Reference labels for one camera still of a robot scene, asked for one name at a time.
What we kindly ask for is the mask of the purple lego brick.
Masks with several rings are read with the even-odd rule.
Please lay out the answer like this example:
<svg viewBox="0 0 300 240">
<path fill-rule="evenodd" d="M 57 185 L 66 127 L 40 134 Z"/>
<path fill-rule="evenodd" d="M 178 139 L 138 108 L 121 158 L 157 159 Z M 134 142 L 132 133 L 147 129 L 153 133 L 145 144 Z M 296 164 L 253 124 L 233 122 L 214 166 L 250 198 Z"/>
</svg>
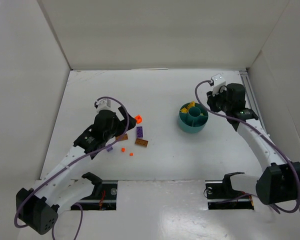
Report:
<svg viewBox="0 0 300 240">
<path fill-rule="evenodd" d="M 136 137 L 139 138 L 139 139 L 142 139 L 144 137 L 142 126 L 137 126 L 136 127 Z"/>
</svg>

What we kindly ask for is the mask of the yellow lego brick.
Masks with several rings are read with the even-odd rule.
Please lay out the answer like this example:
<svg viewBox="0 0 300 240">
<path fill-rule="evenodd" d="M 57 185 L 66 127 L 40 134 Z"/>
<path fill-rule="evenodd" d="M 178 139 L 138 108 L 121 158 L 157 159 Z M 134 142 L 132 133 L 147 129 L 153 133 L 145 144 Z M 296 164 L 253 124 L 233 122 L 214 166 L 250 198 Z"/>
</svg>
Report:
<svg viewBox="0 0 300 240">
<path fill-rule="evenodd" d="M 188 113 L 189 112 L 189 108 L 188 107 L 183 107 L 181 110 L 180 110 L 181 113 Z"/>
<path fill-rule="evenodd" d="M 190 108 L 192 108 L 192 107 L 194 107 L 195 106 L 195 102 L 194 101 L 192 101 L 192 102 L 190 102 L 188 105 L 187 105 L 187 109 L 190 109 Z"/>
</svg>

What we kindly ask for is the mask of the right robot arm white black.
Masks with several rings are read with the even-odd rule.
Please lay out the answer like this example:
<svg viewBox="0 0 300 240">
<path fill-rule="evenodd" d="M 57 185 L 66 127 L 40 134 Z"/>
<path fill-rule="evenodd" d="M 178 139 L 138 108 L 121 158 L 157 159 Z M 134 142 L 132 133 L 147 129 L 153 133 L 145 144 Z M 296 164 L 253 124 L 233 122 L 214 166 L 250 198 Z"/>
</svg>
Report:
<svg viewBox="0 0 300 240">
<path fill-rule="evenodd" d="M 258 115 L 246 106 L 246 89 L 242 84 L 214 84 L 207 92 L 207 104 L 216 115 L 223 112 L 234 130 L 246 141 L 257 158 L 262 175 L 255 192 L 265 205 L 296 201 L 300 205 L 300 162 L 292 162 L 277 148 L 262 128 Z"/>
</svg>

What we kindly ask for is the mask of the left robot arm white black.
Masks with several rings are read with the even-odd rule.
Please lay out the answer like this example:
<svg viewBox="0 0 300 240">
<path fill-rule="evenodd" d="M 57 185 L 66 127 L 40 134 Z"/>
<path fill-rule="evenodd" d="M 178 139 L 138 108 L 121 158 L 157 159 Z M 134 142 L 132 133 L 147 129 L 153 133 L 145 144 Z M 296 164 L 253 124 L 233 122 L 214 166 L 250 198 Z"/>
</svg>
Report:
<svg viewBox="0 0 300 240">
<path fill-rule="evenodd" d="M 101 189 L 102 179 L 85 172 L 86 165 L 99 152 L 111 147 L 109 140 L 122 138 L 137 124 L 123 106 L 118 110 L 123 116 L 122 120 L 108 108 L 99 110 L 93 124 L 73 142 L 60 163 L 32 188 L 22 188 L 17 192 L 14 216 L 17 228 L 21 227 L 18 224 L 18 220 L 21 220 L 25 227 L 44 235 L 54 227 L 61 213 Z"/>
</svg>

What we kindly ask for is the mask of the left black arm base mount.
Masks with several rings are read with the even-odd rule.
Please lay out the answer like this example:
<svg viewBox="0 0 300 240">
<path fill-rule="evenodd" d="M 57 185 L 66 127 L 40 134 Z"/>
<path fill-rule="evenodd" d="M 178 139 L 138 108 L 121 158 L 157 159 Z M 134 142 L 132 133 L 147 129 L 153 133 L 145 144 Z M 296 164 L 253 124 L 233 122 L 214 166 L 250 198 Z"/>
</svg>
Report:
<svg viewBox="0 0 300 240">
<path fill-rule="evenodd" d="M 102 180 L 91 172 L 83 174 L 82 177 L 93 185 L 91 194 L 78 202 L 84 211 L 115 211 L 117 209 L 118 181 Z"/>
</svg>

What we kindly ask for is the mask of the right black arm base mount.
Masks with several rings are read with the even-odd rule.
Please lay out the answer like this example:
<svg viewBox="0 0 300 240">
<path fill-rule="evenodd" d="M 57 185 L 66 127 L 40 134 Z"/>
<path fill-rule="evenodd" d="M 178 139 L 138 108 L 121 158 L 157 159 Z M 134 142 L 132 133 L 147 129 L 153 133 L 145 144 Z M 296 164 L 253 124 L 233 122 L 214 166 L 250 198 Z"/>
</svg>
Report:
<svg viewBox="0 0 300 240">
<path fill-rule="evenodd" d="M 241 174 L 243 172 L 227 173 L 222 180 L 205 181 L 203 195 L 207 199 L 208 210 L 254 210 L 252 196 L 238 198 L 246 193 L 232 187 L 231 177 Z"/>
</svg>

